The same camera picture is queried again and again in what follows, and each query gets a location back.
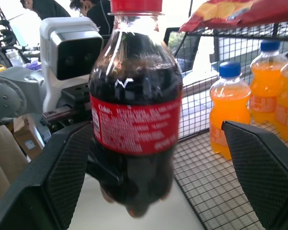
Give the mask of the clear plastic bottle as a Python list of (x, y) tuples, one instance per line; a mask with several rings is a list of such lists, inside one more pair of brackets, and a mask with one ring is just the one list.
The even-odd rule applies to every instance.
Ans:
[(23, 62), (23, 59), (21, 58), (18, 50), (7, 49), (6, 50), (6, 56), (13, 67), (23, 67), (24, 62)]

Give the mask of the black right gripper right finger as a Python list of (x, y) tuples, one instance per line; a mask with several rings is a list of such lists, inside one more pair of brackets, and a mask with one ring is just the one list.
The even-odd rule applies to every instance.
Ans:
[(238, 181), (265, 230), (288, 230), (288, 147), (272, 132), (224, 121)]

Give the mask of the brown cardboard box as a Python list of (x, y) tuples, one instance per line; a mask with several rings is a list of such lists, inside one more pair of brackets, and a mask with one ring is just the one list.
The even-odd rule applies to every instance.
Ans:
[(37, 158), (45, 143), (30, 115), (23, 115), (13, 121), (13, 136), (30, 160)]

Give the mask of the person in dark jacket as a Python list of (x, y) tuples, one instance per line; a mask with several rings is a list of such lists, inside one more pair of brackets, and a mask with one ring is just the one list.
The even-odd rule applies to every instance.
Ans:
[(41, 20), (70, 17), (70, 14), (55, 0), (20, 0), (23, 8), (35, 12)]

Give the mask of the red chip bag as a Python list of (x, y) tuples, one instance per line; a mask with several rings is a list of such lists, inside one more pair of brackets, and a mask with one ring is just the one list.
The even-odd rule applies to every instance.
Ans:
[(181, 27), (181, 32), (199, 28), (243, 28), (288, 21), (288, 0), (209, 0)]

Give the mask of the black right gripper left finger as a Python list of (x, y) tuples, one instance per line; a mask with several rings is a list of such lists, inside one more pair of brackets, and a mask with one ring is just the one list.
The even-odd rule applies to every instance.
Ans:
[(55, 132), (0, 200), (0, 230), (67, 230), (86, 172), (91, 123)]

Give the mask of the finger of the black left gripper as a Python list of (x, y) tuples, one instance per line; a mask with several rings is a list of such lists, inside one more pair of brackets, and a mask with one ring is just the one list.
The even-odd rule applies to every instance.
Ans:
[(94, 140), (90, 141), (86, 173), (101, 184), (120, 185), (123, 182), (121, 173), (105, 159)]

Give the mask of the person with black hair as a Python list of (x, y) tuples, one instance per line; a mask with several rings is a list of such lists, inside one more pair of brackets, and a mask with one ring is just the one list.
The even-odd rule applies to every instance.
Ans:
[(79, 10), (80, 13), (91, 19), (99, 28), (101, 35), (112, 33), (114, 16), (110, 15), (111, 7), (109, 0), (71, 0), (70, 8)]

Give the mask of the cola bottle with red label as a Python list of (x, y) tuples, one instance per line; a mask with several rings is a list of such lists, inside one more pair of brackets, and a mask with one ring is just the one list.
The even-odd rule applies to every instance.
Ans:
[(103, 197), (133, 218), (170, 192), (182, 100), (181, 68), (159, 35), (162, 0), (110, 0), (112, 34), (90, 80), (112, 84), (116, 110), (99, 113), (104, 138), (120, 154), (121, 185), (100, 184)]

